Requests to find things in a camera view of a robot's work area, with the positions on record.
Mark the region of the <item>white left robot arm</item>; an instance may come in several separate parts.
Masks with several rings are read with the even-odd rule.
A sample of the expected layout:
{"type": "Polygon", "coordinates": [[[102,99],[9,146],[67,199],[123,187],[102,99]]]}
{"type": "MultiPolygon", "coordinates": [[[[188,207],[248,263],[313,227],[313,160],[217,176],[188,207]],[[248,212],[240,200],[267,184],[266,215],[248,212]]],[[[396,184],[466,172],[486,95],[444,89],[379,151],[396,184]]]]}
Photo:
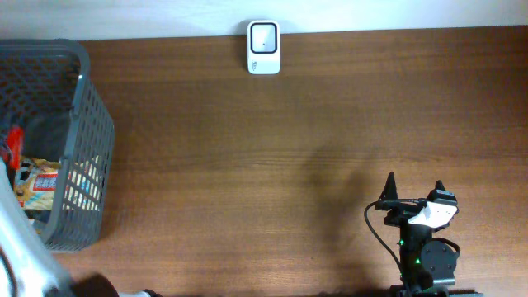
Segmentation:
{"type": "Polygon", "coordinates": [[[70,295],[71,281],[30,225],[2,163],[1,296],[70,295]]]}

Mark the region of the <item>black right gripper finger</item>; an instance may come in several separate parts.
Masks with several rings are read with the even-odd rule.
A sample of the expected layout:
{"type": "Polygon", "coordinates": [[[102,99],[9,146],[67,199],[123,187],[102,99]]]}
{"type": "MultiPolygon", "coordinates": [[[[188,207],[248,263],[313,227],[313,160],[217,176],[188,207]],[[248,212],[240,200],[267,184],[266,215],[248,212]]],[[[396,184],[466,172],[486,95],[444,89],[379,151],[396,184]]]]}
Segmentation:
{"type": "Polygon", "coordinates": [[[438,180],[433,190],[427,196],[430,202],[456,202],[455,194],[446,190],[442,181],[438,180]]]}
{"type": "Polygon", "coordinates": [[[390,172],[387,177],[386,183],[384,185],[384,189],[382,191],[382,200],[397,200],[397,199],[398,199],[398,193],[397,193],[394,172],[390,172]]]}

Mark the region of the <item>yellow snack bag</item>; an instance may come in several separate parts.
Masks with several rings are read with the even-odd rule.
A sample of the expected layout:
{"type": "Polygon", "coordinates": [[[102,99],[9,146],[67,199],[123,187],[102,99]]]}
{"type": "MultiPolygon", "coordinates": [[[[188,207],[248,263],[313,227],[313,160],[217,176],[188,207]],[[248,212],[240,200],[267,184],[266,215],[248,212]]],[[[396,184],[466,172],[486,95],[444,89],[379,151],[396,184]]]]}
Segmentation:
{"type": "MultiPolygon", "coordinates": [[[[65,183],[64,209],[77,206],[83,210],[99,210],[102,191],[99,182],[100,173],[94,162],[75,163],[68,170],[65,183]]],[[[54,201],[57,181],[59,180],[60,163],[45,159],[23,158],[15,175],[14,192],[24,210],[51,210],[54,201]]]]}

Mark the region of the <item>grey plastic mesh basket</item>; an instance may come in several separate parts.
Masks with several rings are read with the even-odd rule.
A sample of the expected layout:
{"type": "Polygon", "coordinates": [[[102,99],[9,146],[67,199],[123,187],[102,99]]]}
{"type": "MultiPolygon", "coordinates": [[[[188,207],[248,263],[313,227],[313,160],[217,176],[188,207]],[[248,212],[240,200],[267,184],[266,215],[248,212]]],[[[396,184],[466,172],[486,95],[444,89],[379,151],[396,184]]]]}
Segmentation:
{"type": "Polygon", "coordinates": [[[53,252],[77,252],[100,236],[116,132],[73,40],[2,40],[1,137],[24,132],[21,157],[58,165],[51,205],[28,207],[53,252]]]}

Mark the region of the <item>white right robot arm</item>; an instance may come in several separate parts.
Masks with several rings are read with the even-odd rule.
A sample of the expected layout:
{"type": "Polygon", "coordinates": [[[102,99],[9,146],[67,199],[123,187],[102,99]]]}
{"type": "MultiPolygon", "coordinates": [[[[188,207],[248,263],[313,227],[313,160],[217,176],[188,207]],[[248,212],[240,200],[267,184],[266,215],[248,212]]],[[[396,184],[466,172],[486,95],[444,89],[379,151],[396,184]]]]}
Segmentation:
{"type": "Polygon", "coordinates": [[[402,284],[392,286],[391,294],[447,296],[447,288],[455,283],[460,247],[433,234],[449,227],[458,214],[455,194],[437,181],[425,198],[400,199],[390,172],[374,207],[387,213],[385,225],[399,229],[396,263],[402,284]]]}

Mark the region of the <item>red sweets bag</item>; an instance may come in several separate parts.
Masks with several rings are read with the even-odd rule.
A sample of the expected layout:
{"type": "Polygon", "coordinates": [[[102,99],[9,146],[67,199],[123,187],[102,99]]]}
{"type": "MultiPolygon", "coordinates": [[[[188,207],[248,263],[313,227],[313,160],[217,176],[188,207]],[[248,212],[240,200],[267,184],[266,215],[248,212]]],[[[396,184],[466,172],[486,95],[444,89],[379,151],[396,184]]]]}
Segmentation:
{"type": "Polygon", "coordinates": [[[20,126],[14,125],[7,133],[6,144],[9,148],[7,165],[15,171],[21,166],[23,143],[24,130],[20,126]]]}

